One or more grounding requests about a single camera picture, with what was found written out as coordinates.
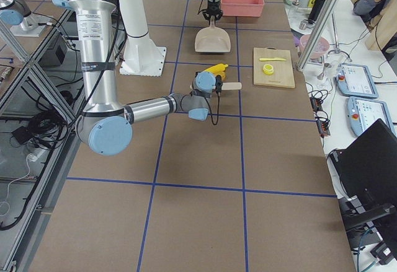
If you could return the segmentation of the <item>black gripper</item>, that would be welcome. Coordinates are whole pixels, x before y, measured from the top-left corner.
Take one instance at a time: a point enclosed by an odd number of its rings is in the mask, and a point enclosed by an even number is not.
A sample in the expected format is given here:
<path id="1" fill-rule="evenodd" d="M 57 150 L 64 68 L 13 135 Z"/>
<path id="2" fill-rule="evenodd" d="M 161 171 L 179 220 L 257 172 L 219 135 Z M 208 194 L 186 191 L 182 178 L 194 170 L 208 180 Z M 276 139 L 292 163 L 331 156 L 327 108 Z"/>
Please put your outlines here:
<path id="1" fill-rule="evenodd" d="M 223 11 L 220 8 L 220 1 L 207 1 L 205 17 L 222 17 Z"/>

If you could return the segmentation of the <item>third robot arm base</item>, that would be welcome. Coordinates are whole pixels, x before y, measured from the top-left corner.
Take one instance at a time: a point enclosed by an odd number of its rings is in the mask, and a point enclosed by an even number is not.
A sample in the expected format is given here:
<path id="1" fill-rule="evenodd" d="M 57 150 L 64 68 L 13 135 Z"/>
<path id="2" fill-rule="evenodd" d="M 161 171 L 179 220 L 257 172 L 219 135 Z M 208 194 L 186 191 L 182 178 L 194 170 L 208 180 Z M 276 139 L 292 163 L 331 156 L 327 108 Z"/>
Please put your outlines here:
<path id="1" fill-rule="evenodd" d="M 49 17 L 35 15 L 24 0 L 1 0 L 1 20 L 16 37 L 39 37 L 52 24 Z"/>

